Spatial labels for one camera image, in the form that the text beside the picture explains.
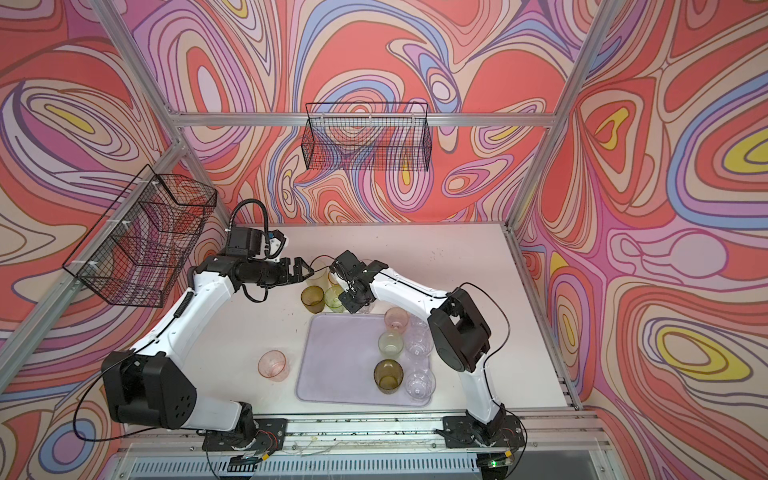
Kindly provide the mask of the pale yellow textured cup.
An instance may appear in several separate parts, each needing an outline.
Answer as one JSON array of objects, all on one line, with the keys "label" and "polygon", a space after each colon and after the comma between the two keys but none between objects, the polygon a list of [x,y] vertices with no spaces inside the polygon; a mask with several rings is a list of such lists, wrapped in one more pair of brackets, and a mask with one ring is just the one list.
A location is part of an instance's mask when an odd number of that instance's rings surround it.
[{"label": "pale yellow textured cup", "polygon": [[328,280],[328,266],[327,265],[320,265],[313,268],[314,273],[306,280],[306,283],[308,286],[317,286],[321,288],[323,291],[327,290],[330,287],[330,282]]}]

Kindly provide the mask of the pink cup back row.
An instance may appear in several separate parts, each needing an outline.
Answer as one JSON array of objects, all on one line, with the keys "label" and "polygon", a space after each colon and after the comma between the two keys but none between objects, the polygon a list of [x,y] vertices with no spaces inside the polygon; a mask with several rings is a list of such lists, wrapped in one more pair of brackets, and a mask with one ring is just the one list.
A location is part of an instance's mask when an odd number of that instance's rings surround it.
[{"label": "pink cup back row", "polygon": [[409,326],[410,314],[400,307],[392,307],[386,311],[384,323],[388,330],[402,334]]}]

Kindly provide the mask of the pale green textured cup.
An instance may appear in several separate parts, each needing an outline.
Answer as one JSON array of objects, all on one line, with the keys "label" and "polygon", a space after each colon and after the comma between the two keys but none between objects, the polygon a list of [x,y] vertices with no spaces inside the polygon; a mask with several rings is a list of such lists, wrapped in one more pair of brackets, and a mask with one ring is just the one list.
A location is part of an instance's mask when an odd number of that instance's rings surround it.
[{"label": "pale green textured cup", "polygon": [[393,330],[385,331],[378,339],[378,349],[383,359],[398,359],[404,349],[402,335]]}]

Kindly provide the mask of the brown olive textured cup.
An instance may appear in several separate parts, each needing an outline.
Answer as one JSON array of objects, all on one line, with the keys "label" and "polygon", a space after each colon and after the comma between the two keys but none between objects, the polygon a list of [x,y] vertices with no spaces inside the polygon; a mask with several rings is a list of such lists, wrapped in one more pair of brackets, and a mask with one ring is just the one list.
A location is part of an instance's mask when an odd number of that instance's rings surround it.
[{"label": "brown olive textured cup", "polygon": [[383,359],[374,367],[373,378],[382,393],[393,394],[403,382],[404,370],[396,360]]}]

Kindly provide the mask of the large clear cup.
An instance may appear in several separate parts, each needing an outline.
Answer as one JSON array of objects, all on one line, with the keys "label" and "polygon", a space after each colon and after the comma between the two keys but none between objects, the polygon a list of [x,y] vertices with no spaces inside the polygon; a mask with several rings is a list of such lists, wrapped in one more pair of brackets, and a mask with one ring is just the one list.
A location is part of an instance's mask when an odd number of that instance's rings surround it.
[{"label": "large clear cup", "polygon": [[436,390],[436,379],[431,370],[417,368],[405,374],[403,386],[410,398],[427,403]]}]

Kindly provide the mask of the clear cup front row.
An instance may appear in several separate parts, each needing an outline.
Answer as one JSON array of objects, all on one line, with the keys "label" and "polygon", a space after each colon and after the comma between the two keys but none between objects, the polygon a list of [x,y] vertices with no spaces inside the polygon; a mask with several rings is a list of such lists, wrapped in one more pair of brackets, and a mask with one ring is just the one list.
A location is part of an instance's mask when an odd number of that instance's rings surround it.
[{"label": "clear cup front row", "polygon": [[362,306],[358,311],[357,314],[370,314],[374,307],[375,307],[376,301],[372,301],[364,306]]}]

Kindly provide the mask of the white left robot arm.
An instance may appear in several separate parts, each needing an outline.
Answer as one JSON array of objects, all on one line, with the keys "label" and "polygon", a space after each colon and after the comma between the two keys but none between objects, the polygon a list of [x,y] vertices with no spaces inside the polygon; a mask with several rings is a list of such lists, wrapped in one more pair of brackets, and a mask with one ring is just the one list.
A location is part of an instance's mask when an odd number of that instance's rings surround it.
[{"label": "white left robot arm", "polygon": [[266,291],[314,274],[300,257],[279,261],[214,255],[190,271],[191,286],[160,322],[127,351],[102,363],[113,421],[168,430],[248,431],[242,402],[201,395],[183,367],[215,313],[249,285]]}]

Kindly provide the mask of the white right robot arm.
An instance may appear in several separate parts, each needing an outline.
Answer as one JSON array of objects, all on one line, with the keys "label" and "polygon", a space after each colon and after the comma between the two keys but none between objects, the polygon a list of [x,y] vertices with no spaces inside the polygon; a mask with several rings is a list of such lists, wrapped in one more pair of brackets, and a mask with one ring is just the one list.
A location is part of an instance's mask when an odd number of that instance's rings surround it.
[{"label": "white right robot arm", "polygon": [[333,260],[330,271],[342,286],[340,301],[348,312],[380,300],[424,320],[439,358],[460,376],[467,415],[483,427],[501,422],[502,404],[485,371],[492,332],[465,289],[427,287],[381,261],[365,263],[349,250]]}]

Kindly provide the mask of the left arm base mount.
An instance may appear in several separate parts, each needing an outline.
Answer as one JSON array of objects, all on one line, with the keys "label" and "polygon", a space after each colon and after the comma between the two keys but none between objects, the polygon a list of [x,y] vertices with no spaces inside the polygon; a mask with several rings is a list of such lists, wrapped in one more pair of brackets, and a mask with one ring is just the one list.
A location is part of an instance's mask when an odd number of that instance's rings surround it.
[{"label": "left arm base mount", "polygon": [[274,453],[283,448],[287,426],[286,418],[255,418],[251,425],[238,425],[232,432],[206,432],[202,449],[205,452]]}]

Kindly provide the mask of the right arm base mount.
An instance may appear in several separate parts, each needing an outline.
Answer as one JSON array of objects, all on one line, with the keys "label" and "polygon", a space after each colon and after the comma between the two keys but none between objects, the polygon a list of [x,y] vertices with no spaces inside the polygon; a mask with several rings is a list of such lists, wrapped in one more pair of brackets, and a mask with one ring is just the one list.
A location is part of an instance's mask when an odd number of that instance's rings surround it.
[{"label": "right arm base mount", "polygon": [[505,448],[511,451],[521,449],[526,443],[523,427],[514,416],[504,415],[501,419],[483,424],[465,414],[446,416],[442,427],[436,430],[447,448]]}]

